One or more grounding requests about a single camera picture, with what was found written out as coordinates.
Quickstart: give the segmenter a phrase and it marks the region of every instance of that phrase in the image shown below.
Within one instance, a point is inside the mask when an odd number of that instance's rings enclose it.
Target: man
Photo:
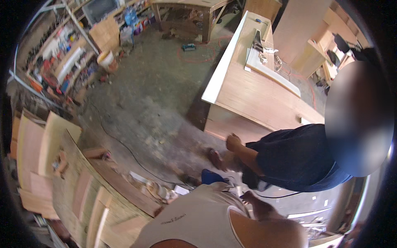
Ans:
[[[279,130],[246,146],[232,134],[226,140],[226,148],[242,164],[243,183],[259,191],[276,185],[292,191],[317,192],[352,177],[333,160],[323,124]],[[219,152],[210,149],[209,158],[218,169],[228,169]]]
[[[251,203],[251,219],[243,203],[224,182],[202,184],[181,196],[139,234],[132,248],[303,248],[307,233],[285,219],[251,192],[241,198]]]

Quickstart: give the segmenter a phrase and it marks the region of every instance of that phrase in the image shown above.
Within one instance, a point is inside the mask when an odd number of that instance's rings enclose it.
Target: white bucket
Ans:
[[[96,61],[109,73],[115,72],[119,67],[119,64],[117,63],[111,51],[102,52]]]

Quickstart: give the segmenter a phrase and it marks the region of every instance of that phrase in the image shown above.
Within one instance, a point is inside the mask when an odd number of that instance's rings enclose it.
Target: navy blue t-shirt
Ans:
[[[282,188],[317,192],[352,177],[332,158],[323,124],[279,130],[247,147],[258,152],[256,161],[265,175],[260,180]]]

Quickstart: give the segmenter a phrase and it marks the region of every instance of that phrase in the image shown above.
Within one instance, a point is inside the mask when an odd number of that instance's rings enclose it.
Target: concrete floor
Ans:
[[[136,48],[121,60],[118,71],[110,77],[112,84],[95,84],[78,110],[84,129],[79,147],[101,144],[111,151],[120,173],[132,170],[168,186],[180,183],[177,174],[199,177],[204,168],[239,181],[239,174],[220,172],[206,158],[208,147],[221,151],[226,147],[224,141],[202,132],[209,104],[200,98],[240,18],[233,14],[222,17],[211,42],[197,46],[193,52],[180,51],[181,44],[188,40],[162,39],[163,34],[155,27],[136,37]],[[297,85],[302,99],[312,106],[314,95],[317,111],[324,114],[326,97],[320,88],[301,77],[279,73]],[[338,186],[323,192],[263,200],[283,215],[304,213],[332,207],[340,189]],[[277,197],[290,193],[274,186],[262,195]],[[316,216],[325,220],[331,212]],[[310,222],[316,216],[303,221]]]

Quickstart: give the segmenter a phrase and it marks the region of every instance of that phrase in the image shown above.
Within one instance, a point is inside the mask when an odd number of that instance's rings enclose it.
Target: white tank top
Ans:
[[[249,214],[226,183],[201,185],[176,199],[141,231],[132,248],[150,248],[169,239],[183,240],[197,248],[244,248],[231,225],[229,210]]]

